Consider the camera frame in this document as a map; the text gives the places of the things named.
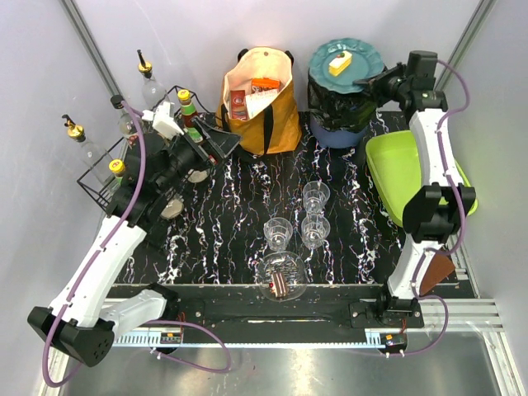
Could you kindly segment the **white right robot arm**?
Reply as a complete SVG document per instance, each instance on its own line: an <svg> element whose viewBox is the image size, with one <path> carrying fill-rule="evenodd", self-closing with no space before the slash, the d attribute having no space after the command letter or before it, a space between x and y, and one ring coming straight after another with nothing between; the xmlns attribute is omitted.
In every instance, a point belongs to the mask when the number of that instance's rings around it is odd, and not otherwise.
<svg viewBox="0 0 528 396"><path fill-rule="evenodd" d="M399 104L417 145L421 187L403 209L406 238L393 273L375 301L349 306L354 328L399 327L419 320L422 281L431 261L450 236L464 237L476 191L464 184L455 164L447 123L455 111L435 88L440 63L436 53L414 50L407 63L359 82L380 105Z"/></svg>

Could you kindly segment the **clear oil bottle gold spout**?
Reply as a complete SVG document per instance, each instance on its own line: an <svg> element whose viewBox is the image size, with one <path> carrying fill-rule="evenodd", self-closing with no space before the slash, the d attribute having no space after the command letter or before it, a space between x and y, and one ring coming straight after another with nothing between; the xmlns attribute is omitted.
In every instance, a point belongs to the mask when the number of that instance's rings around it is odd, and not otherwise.
<svg viewBox="0 0 528 396"><path fill-rule="evenodd" d="M99 145L91 141L84 128L75 123L67 114L62 115L64 126L71 140L78 144L82 151L82 161L88 166L89 173L95 177L102 186L106 186L113 178L109 164L112 156Z"/></svg>

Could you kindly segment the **glass jar front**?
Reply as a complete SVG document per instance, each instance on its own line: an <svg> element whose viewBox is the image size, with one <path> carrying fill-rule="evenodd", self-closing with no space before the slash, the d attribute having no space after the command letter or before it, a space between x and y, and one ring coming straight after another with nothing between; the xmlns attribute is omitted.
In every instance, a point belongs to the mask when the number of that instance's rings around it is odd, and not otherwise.
<svg viewBox="0 0 528 396"><path fill-rule="evenodd" d="M166 220L174 219L181 214L183 209L184 205L182 201L174 198L167 203L160 216Z"/></svg>

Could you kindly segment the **clear glass bowl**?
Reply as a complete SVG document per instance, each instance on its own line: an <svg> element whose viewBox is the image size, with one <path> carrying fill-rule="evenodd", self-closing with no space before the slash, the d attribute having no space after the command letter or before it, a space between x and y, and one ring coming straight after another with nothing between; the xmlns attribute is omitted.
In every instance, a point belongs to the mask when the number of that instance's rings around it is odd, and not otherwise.
<svg viewBox="0 0 528 396"><path fill-rule="evenodd" d="M262 295L272 302L297 299L308 286L304 261L290 251L267 254L257 265L257 284Z"/></svg>

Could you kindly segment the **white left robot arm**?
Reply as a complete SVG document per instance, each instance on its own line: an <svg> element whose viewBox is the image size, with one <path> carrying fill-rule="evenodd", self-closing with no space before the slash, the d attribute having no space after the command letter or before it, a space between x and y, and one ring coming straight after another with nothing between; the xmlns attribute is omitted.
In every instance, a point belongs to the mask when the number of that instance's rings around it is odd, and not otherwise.
<svg viewBox="0 0 528 396"><path fill-rule="evenodd" d="M150 321L177 318L177 292L157 283L110 308L103 303L128 258L161 224L161 213L188 177L219 166L238 147L240 136L199 117L194 122L203 139L199 144L188 134L169 139L147 133L127 149L124 180L106 207L89 252L59 295L28 315L46 350L55 348L93 367L121 335Z"/></svg>

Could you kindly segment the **clear bottle black cap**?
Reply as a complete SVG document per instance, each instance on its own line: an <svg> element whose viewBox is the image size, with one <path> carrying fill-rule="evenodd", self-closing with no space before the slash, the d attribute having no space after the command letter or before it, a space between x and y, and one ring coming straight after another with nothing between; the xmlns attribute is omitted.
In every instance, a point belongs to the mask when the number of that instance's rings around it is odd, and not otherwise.
<svg viewBox="0 0 528 396"><path fill-rule="evenodd" d="M134 146L134 142L138 137L138 131L135 127L134 121L137 120L141 127L143 126L143 121L136 115L132 116L122 105L124 98L121 95L113 95L110 99L112 106L119 112L119 129L123 137L125 138L126 143L129 147Z"/></svg>

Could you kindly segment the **glass jar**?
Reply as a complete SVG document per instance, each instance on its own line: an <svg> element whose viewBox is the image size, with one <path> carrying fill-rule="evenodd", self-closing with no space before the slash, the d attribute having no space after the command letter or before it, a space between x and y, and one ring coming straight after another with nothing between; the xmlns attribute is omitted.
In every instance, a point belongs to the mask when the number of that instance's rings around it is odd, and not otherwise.
<svg viewBox="0 0 528 396"><path fill-rule="evenodd" d="M210 171L208 169L202 171L192 170L190 171L187 180L192 184L198 184L205 181L209 175Z"/></svg>
<svg viewBox="0 0 528 396"><path fill-rule="evenodd" d="M181 214L183 209L184 205L182 201L174 198L167 203L160 216L166 220L174 219Z"/></svg>

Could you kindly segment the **red sauce bottle yellow cap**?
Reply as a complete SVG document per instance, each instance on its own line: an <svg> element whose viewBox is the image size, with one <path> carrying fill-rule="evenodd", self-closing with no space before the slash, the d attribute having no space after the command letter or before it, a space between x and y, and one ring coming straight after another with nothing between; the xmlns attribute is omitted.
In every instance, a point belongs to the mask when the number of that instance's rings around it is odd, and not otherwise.
<svg viewBox="0 0 528 396"><path fill-rule="evenodd" d="M126 170L124 161L121 159L114 159L109 163L108 167L113 174L115 183L120 185Z"/></svg>

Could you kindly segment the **teal ceramic plate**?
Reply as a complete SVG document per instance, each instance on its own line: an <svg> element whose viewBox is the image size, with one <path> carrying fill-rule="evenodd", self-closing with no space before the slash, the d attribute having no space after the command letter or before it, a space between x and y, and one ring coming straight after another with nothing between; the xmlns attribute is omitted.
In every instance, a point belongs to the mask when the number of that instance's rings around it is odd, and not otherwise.
<svg viewBox="0 0 528 396"><path fill-rule="evenodd" d="M340 94L357 93L356 80L372 78L384 71L376 48L362 40L343 38L320 45L309 61L309 76L320 86Z"/></svg>

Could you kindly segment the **yellow cake slice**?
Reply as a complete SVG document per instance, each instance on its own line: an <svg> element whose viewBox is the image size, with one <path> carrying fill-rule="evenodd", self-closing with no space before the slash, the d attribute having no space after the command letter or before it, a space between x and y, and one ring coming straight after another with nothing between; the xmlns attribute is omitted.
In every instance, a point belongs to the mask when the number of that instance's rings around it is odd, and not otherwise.
<svg viewBox="0 0 528 396"><path fill-rule="evenodd" d="M352 62L353 54L347 50L338 52L328 64L328 72L331 76L337 77L346 70Z"/></svg>

